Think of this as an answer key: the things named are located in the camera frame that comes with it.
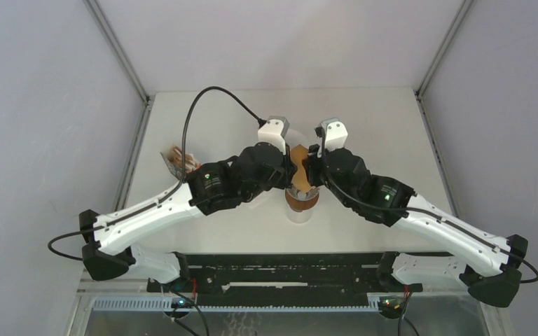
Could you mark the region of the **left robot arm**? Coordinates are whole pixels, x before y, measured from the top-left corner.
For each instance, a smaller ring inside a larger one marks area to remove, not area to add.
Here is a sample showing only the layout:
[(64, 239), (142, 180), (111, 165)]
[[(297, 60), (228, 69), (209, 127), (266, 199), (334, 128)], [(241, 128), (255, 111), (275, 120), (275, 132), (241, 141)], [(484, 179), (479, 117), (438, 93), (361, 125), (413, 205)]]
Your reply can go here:
[(296, 171), (288, 151), (260, 142), (226, 160), (202, 164), (183, 181), (130, 208), (109, 214), (83, 211), (83, 264), (95, 281), (134, 273), (184, 291), (191, 282), (186, 256), (150, 251), (139, 241), (182, 221), (234, 209), (273, 188), (286, 189)]

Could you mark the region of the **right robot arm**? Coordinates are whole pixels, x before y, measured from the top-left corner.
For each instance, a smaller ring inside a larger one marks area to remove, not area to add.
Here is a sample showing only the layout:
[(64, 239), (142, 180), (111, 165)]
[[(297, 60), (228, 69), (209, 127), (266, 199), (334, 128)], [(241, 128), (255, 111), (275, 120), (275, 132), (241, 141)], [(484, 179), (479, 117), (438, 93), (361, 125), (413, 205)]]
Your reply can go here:
[(345, 148), (324, 150), (312, 145), (303, 164), (314, 186), (325, 186), (363, 219), (405, 230), (436, 242), (443, 255), (387, 252), (377, 271), (386, 291), (415, 289), (465, 290), (494, 307), (508, 307), (524, 283), (528, 241), (513, 234), (497, 236), (451, 216), (410, 186), (388, 176), (372, 175), (364, 161)]

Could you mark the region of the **clear glass with brown band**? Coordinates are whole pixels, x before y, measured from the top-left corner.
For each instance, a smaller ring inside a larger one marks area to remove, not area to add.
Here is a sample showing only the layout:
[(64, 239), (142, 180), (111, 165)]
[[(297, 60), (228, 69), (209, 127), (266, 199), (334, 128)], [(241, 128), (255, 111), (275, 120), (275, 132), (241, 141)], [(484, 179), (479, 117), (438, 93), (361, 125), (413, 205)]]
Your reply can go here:
[(307, 223), (313, 215), (312, 209), (306, 209), (302, 211), (296, 211), (291, 207), (286, 207), (287, 218), (295, 225), (302, 225)]

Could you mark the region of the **clear glass dripper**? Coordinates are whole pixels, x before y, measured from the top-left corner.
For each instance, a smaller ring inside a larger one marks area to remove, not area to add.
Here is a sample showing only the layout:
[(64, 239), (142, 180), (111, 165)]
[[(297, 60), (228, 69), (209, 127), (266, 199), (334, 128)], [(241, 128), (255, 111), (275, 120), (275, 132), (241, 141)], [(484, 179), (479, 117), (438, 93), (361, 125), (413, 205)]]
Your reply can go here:
[(286, 189), (287, 194), (295, 200), (306, 202), (319, 196), (320, 188), (311, 187), (308, 191), (303, 191), (295, 186)]

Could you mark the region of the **brown paper coffee filter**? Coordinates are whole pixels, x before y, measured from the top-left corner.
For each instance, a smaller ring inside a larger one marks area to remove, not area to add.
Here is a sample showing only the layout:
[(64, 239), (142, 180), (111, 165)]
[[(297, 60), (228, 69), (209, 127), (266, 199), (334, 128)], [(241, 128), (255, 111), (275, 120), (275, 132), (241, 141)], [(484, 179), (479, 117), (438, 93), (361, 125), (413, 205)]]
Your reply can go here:
[(296, 167), (296, 172), (292, 177), (292, 185), (308, 191), (312, 186), (308, 182), (307, 172), (303, 161), (308, 158), (308, 149), (302, 146), (297, 146), (290, 151), (290, 159)]

